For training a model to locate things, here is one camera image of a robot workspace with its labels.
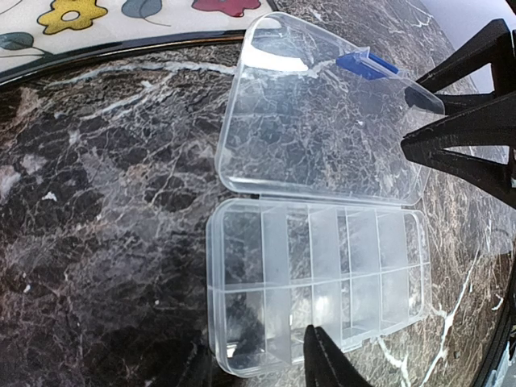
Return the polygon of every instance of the transparent plastic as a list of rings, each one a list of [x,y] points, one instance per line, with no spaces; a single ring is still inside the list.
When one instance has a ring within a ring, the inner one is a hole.
[[[443,105],[405,75],[287,14],[248,30],[215,162],[260,200],[225,201],[206,227],[210,346],[227,372],[302,362],[309,324],[350,351],[427,315],[424,217],[402,208],[427,170],[399,144]]]
[[[302,361],[309,324],[349,351],[429,310],[418,211],[231,199],[207,230],[211,346],[240,377]]]
[[[349,54],[384,77],[339,67]],[[441,118],[443,103],[368,54],[287,14],[258,19],[245,36],[220,134],[223,184],[270,196],[415,204],[428,169],[406,160],[400,142]],[[407,94],[429,109],[411,106]]]
[[[497,369],[491,371],[485,387],[514,387],[516,385],[516,368],[510,360],[509,343],[501,356]]]

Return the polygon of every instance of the black marble surface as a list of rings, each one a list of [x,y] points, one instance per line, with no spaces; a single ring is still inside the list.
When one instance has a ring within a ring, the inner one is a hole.
[[[452,51],[417,0],[278,2],[413,71]],[[0,93],[0,385],[179,385],[206,343],[206,220],[239,45],[117,60]],[[450,89],[468,92],[463,81]],[[374,385],[468,385],[495,327],[512,210],[432,173],[433,312],[349,354]],[[302,367],[219,385],[303,385]]]

